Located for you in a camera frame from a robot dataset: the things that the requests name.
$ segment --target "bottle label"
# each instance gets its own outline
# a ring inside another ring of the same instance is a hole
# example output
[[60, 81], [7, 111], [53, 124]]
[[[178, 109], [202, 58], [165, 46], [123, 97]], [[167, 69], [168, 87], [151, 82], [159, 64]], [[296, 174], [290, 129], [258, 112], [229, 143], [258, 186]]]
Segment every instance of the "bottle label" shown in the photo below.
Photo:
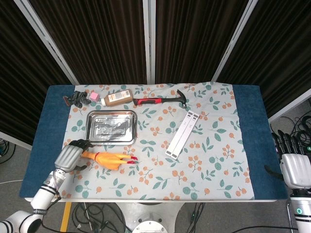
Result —
[[115, 94], [108, 95], [109, 102], [121, 100], [130, 97], [131, 94], [128, 90], [117, 92]]

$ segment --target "curtain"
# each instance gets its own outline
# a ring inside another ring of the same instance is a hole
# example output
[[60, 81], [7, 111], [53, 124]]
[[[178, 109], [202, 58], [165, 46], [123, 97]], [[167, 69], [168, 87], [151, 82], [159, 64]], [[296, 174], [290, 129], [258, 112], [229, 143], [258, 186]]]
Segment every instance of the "curtain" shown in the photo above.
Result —
[[247, 0], [157, 0], [156, 83], [210, 81]]
[[69, 81], [14, 1], [0, 14], [0, 131], [31, 145], [49, 86]]
[[79, 83], [146, 83], [141, 0], [30, 3]]
[[259, 1], [217, 81], [259, 85], [269, 117], [310, 89], [311, 1]]

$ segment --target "floor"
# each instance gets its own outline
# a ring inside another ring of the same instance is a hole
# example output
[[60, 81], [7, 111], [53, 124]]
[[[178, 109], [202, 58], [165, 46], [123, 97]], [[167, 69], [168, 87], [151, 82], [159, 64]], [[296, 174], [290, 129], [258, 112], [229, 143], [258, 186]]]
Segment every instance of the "floor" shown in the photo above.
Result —
[[[306, 101], [298, 107], [292, 109], [285, 116], [294, 120], [311, 110], [309, 101]], [[279, 118], [271, 124], [274, 130], [281, 129], [285, 133], [290, 133], [293, 124], [286, 118]], [[16, 146], [16, 151], [11, 160], [0, 165], [0, 183], [13, 180], [21, 180], [25, 174], [27, 163], [30, 157], [30, 151]], [[6, 219], [10, 214], [18, 210], [31, 212], [30, 204], [18, 197], [21, 182], [0, 184], [0, 219]], [[269, 203], [207, 203], [197, 224], [198, 233], [230, 233], [234, 230], [254, 225], [268, 226], [289, 226], [286, 212], [286, 201], [277, 200]], [[57, 203], [48, 212], [45, 217], [45, 225], [59, 230], [62, 222], [65, 204]], [[175, 223], [176, 233], [185, 233], [189, 226], [190, 217], [194, 204], [186, 203], [178, 213]], [[115, 223], [117, 229], [122, 229], [120, 222], [114, 214], [109, 211], [105, 212], [105, 219]], [[68, 224], [68, 231], [78, 232], [71, 219]], [[42, 227], [38, 232], [50, 232]], [[243, 233], [286, 233], [290, 230], [282, 229], [249, 229]]]

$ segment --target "silver tray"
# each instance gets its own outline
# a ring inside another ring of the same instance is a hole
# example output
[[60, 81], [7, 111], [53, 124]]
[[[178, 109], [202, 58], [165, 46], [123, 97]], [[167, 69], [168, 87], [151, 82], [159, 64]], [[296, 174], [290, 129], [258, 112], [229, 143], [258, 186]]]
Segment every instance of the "silver tray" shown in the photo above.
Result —
[[136, 139], [134, 111], [91, 111], [86, 118], [86, 139], [93, 145], [130, 145]]

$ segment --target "pink object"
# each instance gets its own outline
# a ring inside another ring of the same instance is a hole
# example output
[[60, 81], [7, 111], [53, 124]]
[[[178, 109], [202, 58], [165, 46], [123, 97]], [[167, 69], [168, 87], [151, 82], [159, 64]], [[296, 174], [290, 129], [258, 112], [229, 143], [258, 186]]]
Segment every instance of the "pink object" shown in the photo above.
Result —
[[89, 99], [91, 101], [94, 101], [94, 102], [97, 102], [99, 100], [99, 94], [95, 93], [95, 92], [92, 92], [90, 95], [89, 95]]

